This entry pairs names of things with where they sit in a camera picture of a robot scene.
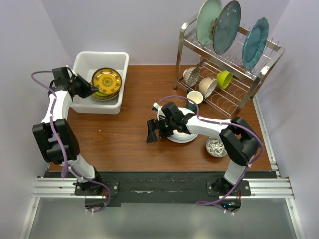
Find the gray floor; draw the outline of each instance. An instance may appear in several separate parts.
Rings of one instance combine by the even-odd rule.
[[[293,239],[284,199],[244,199],[232,216],[190,204],[122,204],[91,215],[84,199],[41,199],[31,239]]]

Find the teal plate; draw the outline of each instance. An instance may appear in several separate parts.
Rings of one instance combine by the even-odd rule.
[[[263,17],[248,33],[242,51],[245,71],[253,69],[262,56],[267,43],[268,30],[268,21]]]
[[[214,51],[224,54],[233,44],[241,18],[241,8],[238,1],[231,1],[219,15],[213,33]]]
[[[220,0],[207,0],[201,7],[197,17],[196,33],[198,42],[203,46],[213,43],[209,38],[209,35],[212,34],[211,24],[218,19],[222,9]]]

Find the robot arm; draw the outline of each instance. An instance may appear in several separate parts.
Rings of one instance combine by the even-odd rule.
[[[158,118],[148,121],[147,143],[157,141],[155,130],[159,131],[160,138],[172,136],[173,131],[177,130],[182,133],[202,134],[222,140],[231,161],[224,177],[216,182],[217,185],[215,186],[226,193],[236,184],[260,147],[258,141],[251,134],[232,126],[233,124],[241,125],[253,132],[243,118],[215,120],[204,117],[198,118],[193,113],[184,115],[173,102],[169,102],[163,107],[155,104],[153,110],[158,111]]]
[[[98,194],[101,188],[96,184],[88,182],[84,177],[89,180],[100,181],[100,176],[95,168],[89,165],[80,155],[79,143],[67,122],[68,111],[73,97],[79,95],[85,98],[98,89],[87,83],[79,75],[73,74],[70,78],[67,67],[56,68],[52,72],[54,80],[50,88],[54,90],[55,95],[49,92],[49,107],[41,124],[33,126],[34,137],[44,160],[63,167],[64,158],[62,150],[50,126],[50,118],[52,116],[54,128],[59,134],[66,151],[69,165],[68,170],[77,178],[77,186],[92,194]]]

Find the wooden table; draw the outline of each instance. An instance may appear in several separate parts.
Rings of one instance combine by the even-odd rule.
[[[70,109],[68,122],[79,141],[81,154],[88,163],[98,171],[227,170],[230,159],[228,156],[214,158],[209,155],[205,147],[206,136],[199,135],[186,144],[168,139],[146,144],[146,122],[156,117],[151,110],[153,103],[169,95],[186,96],[184,90],[173,89],[174,73],[174,65],[129,66],[119,114],[79,114]],[[183,99],[171,98],[170,101],[180,107],[186,105]],[[207,104],[201,106],[200,115],[226,119]],[[248,101],[239,116],[262,138],[252,100]],[[49,170],[60,171],[61,168],[52,164]],[[266,152],[251,170],[271,170]]]

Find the white wall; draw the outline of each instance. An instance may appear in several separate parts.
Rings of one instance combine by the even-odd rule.
[[[15,239],[46,167],[32,126],[46,113],[47,90],[30,74],[70,60],[39,0],[1,0],[0,35],[0,238]]]
[[[205,0],[41,0],[71,60],[80,51],[125,51],[130,64],[175,64],[182,24]],[[240,0],[241,25],[274,29],[289,0]],[[198,63],[184,51],[183,63]]]
[[[279,170],[290,177],[309,239],[319,234],[318,9],[318,1],[290,0],[273,31],[286,51],[258,93]]]

